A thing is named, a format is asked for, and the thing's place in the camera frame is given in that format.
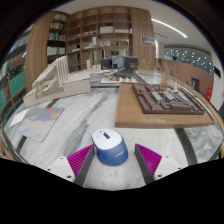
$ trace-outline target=model board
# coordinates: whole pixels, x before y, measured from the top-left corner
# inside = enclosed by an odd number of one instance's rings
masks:
[[[145,114],[204,114],[204,107],[183,88],[176,91],[168,86],[137,83],[132,88]]]
[[[64,108],[35,108],[21,123],[18,132],[36,142],[42,142]]]

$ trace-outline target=gray surface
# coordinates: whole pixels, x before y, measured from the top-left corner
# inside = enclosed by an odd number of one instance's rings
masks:
[[[91,83],[99,84],[102,75],[91,75]],[[150,77],[154,84],[157,84],[160,79],[161,76],[156,72]],[[160,155],[168,154],[183,168],[187,167],[188,162],[183,146],[174,129],[115,128],[118,92],[118,88],[92,88],[91,93],[61,98],[54,107],[64,107],[65,110],[46,139],[42,143],[27,139],[21,148],[21,155],[28,163],[45,169],[59,156],[67,157],[92,144],[90,136],[94,131],[100,128],[110,128],[119,132],[124,138],[128,148],[128,160],[120,166],[109,167],[103,165],[96,156],[93,157],[83,187],[120,190],[144,186],[144,178],[134,155],[136,143]],[[37,107],[43,108],[48,104],[49,102],[46,102]],[[25,109],[24,104],[13,116],[23,109]],[[5,131],[13,144],[17,146],[21,140],[21,136],[17,133],[20,124],[9,128],[10,121]],[[216,123],[211,126],[185,130],[198,162],[208,161],[209,156],[214,154],[222,140],[219,125]]]

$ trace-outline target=blue object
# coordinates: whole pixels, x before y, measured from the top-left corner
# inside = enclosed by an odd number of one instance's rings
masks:
[[[118,166],[128,158],[128,150],[122,136],[111,129],[100,129],[92,134],[97,158],[105,165]]]

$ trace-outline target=box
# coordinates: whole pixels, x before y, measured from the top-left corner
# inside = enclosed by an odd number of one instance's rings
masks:
[[[113,26],[103,26],[100,27],[100,33],[113,33],[114,27]]]
[[[93,45],[96,45],[96,37],[92,37],[92,43]]]
[[[115,33],[129,33],[129,30],[115,29]]]
[[[117,41],[117,46],[128,46],[127,41]]]

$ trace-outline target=wooden panel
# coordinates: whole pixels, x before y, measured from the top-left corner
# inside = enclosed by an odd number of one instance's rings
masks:
[[[42,16],[34,25],[28,42],[25,56],[25,80],[27,92],[31,91],[32,83],[47,68],[47,40],[51,22],[56,12]]]
[[[141,42],[141,35],[154,38],[154,29],[151,15],[148,10],[130,8],[132,33],[133,33],[133,56],[138,57],[139,62],[145,59],[150,63],[150,70],[154,70],[155,46]]]
[[[132,89],[132,84],[121,83],[115,127],[120,128],[188,128],[213,125],[212,117],[203,115],[144,114]]]
[[[213,88],[214,77],[200,68],[188,65],[182,62],[170,61],[165,59],[157,59],[157,65],[160,64],[161,68],[165,69],[165,63],[171,68],[171,73],[174,69],[179,77],[183,77],[188,83],[191,82],[191,77],[199,79],[199,91],[205,96],[208,86]]]

